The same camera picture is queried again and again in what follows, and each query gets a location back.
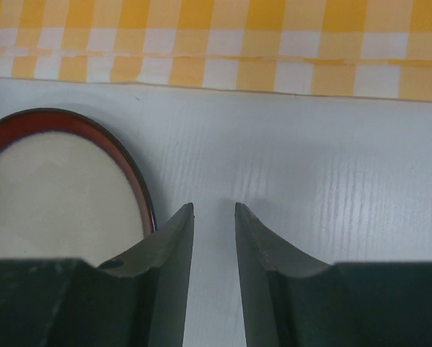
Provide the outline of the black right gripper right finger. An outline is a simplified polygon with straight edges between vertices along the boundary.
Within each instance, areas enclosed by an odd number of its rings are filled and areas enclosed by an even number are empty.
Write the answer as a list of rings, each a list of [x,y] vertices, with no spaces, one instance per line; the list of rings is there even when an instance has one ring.
[[[432,346],[432,262],[330,265],[234,218],[249,346]]]

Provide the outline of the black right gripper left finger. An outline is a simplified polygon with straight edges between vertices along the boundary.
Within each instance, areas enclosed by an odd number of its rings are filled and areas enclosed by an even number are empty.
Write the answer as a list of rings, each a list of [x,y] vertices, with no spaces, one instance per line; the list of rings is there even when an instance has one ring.
[[[98,267],[0,260],[0,346],[181,346],[193,235],[187,203]]]

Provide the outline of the red rimmed cream plate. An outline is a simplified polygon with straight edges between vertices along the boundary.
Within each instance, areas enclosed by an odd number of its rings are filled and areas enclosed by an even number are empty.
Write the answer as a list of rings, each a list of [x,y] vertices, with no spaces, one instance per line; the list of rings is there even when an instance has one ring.
[[[0,258],[98,265],[155,229],[145,180],[105,127],[55,108],[0,120]]]

